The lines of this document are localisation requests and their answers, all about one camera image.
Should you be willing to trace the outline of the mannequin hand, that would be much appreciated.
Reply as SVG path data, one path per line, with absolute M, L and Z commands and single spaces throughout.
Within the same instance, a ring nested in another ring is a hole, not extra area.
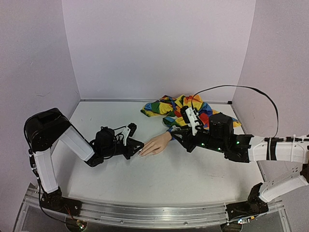
M 172 136 L 168 131 L 161 135 L 153 137 L 144 144 L 144 148 L 141 149 L 142 150 L 141 157 L 147 155 L 156 155 L 162 152 L 167 147 L 170 140 L 172 140 Z

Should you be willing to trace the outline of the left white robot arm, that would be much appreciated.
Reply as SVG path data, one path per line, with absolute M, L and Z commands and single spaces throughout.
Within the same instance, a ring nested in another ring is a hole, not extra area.
M 144 144 L 132 139 L 137 125 L 130 123 L 115 129 L 101 127 L 94 140 L 87 141 L 76 127 L 53 108 L 37 113 L 24 124 L 24 137 L 29 146 L 29 162 L 39 187 L 39 206 L 71 217 L 80 215 L 82 202 L 63 197 L 52 162 L 53 146 L 61 141 L 89 167 L 122 155 L 129 160 Z

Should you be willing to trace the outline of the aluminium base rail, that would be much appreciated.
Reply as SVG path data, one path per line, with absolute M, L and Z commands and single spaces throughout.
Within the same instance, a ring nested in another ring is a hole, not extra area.
M 80 215 L 42 210 L 39 190 L 29 187 L 24 196 L 13 231 L 15 232 L 90 232 L 103 226 L 141 231 L 178 230 L 191 228 L 234 232 L 289 232 L 291 226 L 282 200 L 268 203 L 269 211 L 255 217 L 229 221 L 225 203 L 153 206 L 123 205 L 81 201 Z

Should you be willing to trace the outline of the colourful rainbow jacket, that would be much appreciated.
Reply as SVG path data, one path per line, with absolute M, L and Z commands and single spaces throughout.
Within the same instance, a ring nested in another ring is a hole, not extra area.
M 203 101 L 199 95 L 181 95 L 177 98 L 165 95 L 155 102 L 145 104 L 140 111 L 147 117 L 164 116 L 162 119 L 163 124 L 168 127 L 168 132 L 170 132 L 169 129 L 173 125 L 181 128 L 188 126 L 180 112 L 184 106 L 193 106 L 197 109 L 198 116 L 204 123 L 205 130 L 209 129 L 210 116 L 219 113 L 219 111 L 212 109 L 207 102 Z

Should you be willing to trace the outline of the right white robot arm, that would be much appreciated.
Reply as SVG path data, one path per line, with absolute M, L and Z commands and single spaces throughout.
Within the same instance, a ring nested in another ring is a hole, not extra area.
M 252 187 L 246 201 L 226 205 L 229 221 L 255 217 L 269 211 L 268 203 L 275 198 L 309 184 L 309 137 L 260 137 L 235 134 L 233 118 L 222 113 L 209 118 L 208 130 L 202 128 L 195 113 L 188 112 L 185 119 L 189 126 L 172 131 L 187 152 L 196 147 L 223 153 L 234 162 L 290 161 L 302 164 L 289 172 Z

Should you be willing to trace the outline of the clear nail polish bottle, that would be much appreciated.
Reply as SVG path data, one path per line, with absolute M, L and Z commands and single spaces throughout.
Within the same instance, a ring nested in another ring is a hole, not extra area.
M 173 125 L 173 126 L 170 127 L 169 131 L 174 132 L 174 131 L 179 131 L 181 129 L 182 129 L 181 127 Z

